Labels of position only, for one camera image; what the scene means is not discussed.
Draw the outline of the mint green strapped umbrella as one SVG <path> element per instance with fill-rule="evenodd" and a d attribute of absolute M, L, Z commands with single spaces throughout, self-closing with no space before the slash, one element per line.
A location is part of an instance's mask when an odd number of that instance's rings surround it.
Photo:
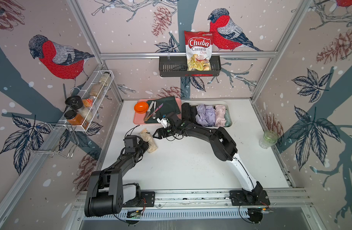
<path fill-rule="evenodd" d="M 228 109 L 225 110 L 224 118 L 226 120 L 224 127 L 230 127 L 232 125 L 232 120 Z"/>

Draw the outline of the black sleeved umbrella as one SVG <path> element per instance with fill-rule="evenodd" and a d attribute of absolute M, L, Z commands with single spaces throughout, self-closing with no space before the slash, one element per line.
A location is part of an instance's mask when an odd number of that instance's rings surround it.
<path fill-rule="evenodd" d="M 191 122 L 191 106 L 189 103 L 182 104 L 182 120 Z"/>

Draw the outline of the beige striped umbrella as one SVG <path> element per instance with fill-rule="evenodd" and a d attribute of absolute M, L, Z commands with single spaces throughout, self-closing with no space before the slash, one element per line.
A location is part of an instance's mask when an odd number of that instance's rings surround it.
<path fill-rule="evenodd" d="M 141 132 L 140 132 L 140 137 L 142 138 L 143 141 L 148 142 L 149 144 L 149 148 L 148 148 L 148 153 L 153 153 L 155 152 L 158 147 L 154 141 L 154 138 L 152 137 L 151 133 L 144 128 Z"/>

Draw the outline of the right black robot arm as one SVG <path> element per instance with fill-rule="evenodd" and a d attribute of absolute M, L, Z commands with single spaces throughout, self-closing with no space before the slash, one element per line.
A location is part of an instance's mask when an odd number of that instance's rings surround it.
<path fill-rule="evenodd" d="M 153 138 L 163 139 L 182 135 L 204 140 L 211 145 L 214 155 L 223 162 L 230 162 L 238 178 L 247 203 L 256 202 L 263 194 L 263 187 L 248 171 L 238 153 L 235 141 L 223 127 L 208 128 L 196 125 L 188 120 L 181 120 L 175 113 L 170 113 L 161 120 L 163 128 L 153 134 Z"/>

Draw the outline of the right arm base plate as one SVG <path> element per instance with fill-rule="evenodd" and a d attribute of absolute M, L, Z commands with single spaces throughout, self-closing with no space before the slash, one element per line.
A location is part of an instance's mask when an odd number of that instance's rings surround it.
<path fill-rule="evenodd" d="M 270 206 L 270 200 L 265 190 L 260 194 L 254 192 L 246 192 L 244 190 L 229 191 L 229 198 L 233 206 Z"/>

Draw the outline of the pink umbrella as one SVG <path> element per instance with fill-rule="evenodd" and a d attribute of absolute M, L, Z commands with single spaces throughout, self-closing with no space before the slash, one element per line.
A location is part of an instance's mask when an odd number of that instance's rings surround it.
<path fill-rule="evenodd" d="M 226 107 L 224 105 L 216 105 L 215 106 L 215 114 L 216 114 L 216 122 L 215 127 L 225 127 L 226 119 Z"/>

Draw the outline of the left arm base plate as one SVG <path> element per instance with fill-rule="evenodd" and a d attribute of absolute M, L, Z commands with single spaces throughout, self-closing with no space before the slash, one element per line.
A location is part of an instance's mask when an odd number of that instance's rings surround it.
<path fill-rule="evenodd" d="M 124 208 L 132 207 L 154 207 L 155 202 L 155 192 L 154 191 L 145 191 L 141 192 L 140 195 L 137 195 L 134 199 L 127 201 L 123 204 Z"/>

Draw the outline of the lavender umbrella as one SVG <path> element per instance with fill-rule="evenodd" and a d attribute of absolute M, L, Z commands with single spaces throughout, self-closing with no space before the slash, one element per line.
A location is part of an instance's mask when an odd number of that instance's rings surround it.
<path fill-rule="evenodd" d="M 203 126 L 203 127 L 207 127 L 208 126 L 208 122 L 206 120 L 206 108 L 204 104 L 199 104 L 196 106 L 196 110 L 197 110 L 197 115 L 196 115 L 196 122 Z"/>
<path fill-rule="evenodd" d="M 216 111 L 215 108 L 213 107 L 213 105 L 206 105 L 205 106 L 206 109 L 206 121 L 208 123 L 209 127 L 213 127 L 215 126 L 216 123 Z"/>

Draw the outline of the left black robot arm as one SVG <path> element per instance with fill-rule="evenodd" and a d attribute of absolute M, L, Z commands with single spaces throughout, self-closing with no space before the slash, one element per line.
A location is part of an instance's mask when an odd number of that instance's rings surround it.
<path fill-rule="evenodd" d="M 86 217 L 118 214 L 124 203 L 123 176 L 138 163 L 149 144 L 136 135 L 124 138 L 125 147 L 117 161 L 90 175 L 85 201 Z"/>

